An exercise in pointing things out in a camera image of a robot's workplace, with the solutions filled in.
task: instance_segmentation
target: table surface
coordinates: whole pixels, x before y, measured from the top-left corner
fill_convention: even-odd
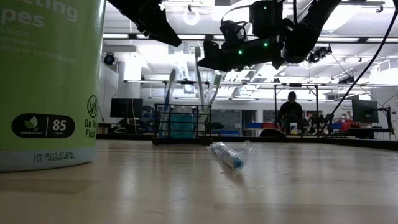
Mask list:
[[[397,222],[396,152],[254,145],[233,176],[205,146],[98,141],[91,163],[0,174],[0,223]]]
[[[391,130],[388,128],[349,128],[348,130],[350,129],[353,129],[355,131],[363,130],[363,131],[373,131],[373,132],[391,132]]]

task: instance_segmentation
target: small plastic packet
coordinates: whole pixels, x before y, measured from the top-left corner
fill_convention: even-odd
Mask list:
[[[223,142],[217,142],[211,144],[209,150],[232,168],[233,175],[237,175],[248,162],[254,146],[250,141],[245,141],[243,149],[234,150],[228,148]]]

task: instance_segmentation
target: robotic arm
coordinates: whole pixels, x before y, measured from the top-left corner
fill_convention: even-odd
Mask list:
[[[248,8],[249,22],[258,39],[247,41],[246,31],[239,24],[221,21],[220,29],[226,42],[219,48],[218,44],[206,40],[205,58],[198,65],[227,72],[264,62],[272,62],[276,69],[285,61],[303,62],[340,1],[314,0],[308,14],[298,24],[282,19],[283,1],[256,1]]]
[[[166,20],[166,11],[160,10],[162,0],[108,0],[120,13],[135,23],[146,37],[178,47],[182,41]]]
[[[132,20],[145,36],[173,46],[182,43],[167,22],[165,10],[160,10],[161,0],[108,1]],[[265,62],[272,62],[276,69],[284,62],[303,62],[341,0],[313,0],[307,15],[298,24],[282,18],[283,2],[263,0],[238,7],[249,8],[249,22],[258,39],[247,40],[244,26],[248,22],[221,20],[220,30],[226,42],[219,48],[217,43],[205,40],[205,58],[198,62],[198,66],[228,72]],[[393,2],[397,9],[398,0]]]

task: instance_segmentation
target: person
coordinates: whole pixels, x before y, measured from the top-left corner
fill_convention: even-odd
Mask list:
[[[297,123],[299,128],[303,131],[303,109],[300,103],[296,102],[296,97],[296,93],[291,91],[287,96],[287,102],[280,107],[278,113],[278,119],[282,122],[282,130],[287,134],[290,133],[291,123]]]

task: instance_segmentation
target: black wire basket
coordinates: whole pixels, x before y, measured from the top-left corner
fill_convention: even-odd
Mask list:
[[[190,107],[192,112],[175,112],[174,108]],[[211,138],[211,106],[155,104],[155,136],[152,143],[209,145]]]

